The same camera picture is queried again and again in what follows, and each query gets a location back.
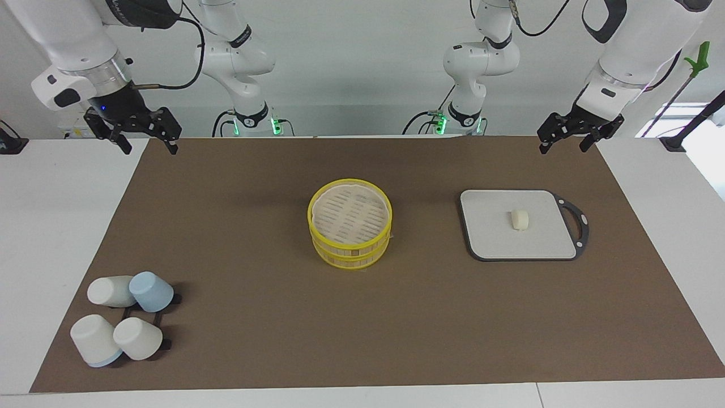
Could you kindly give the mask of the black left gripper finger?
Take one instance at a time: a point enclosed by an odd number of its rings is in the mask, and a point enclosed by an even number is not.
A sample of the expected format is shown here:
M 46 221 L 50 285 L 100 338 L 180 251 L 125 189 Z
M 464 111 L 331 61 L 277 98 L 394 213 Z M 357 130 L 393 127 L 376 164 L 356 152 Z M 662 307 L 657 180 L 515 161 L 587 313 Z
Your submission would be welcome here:
M 539 151 L 542 155 L 546 155 L 554 143 L 572 136 L 572 132 L 569 131 L 569 121 L 569 116 L 551 113 L 539 126 L 537 136 L 540 141 Z
M 581 152 L 587 152 L 592 146 L 602 139 L 611 139 L 624 123 L 625 118 L 621 114 L 607 124 L 599 127 L 590 127 L 588 133 L 578 145 Z

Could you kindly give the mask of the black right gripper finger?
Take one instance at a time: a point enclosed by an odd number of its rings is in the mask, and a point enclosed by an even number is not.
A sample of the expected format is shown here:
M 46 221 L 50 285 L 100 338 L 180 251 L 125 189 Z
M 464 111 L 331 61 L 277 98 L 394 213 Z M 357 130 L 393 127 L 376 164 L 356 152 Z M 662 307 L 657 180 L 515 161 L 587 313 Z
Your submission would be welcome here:
M 164 143 L 171 155 L 178 152 L 177 141 L 182 133 L 182 127 L 171 114 L 168 108 L 160 108 L 147 113 L 135 115 L 138 129 L 148 136 L 159 139 Z
M 86 109 L 84 121 L 96 139 L 110 141 L 125 155 L 130 155 L 132 146 L 122 134 L 122 126 L 109 126 L 95 109 Z

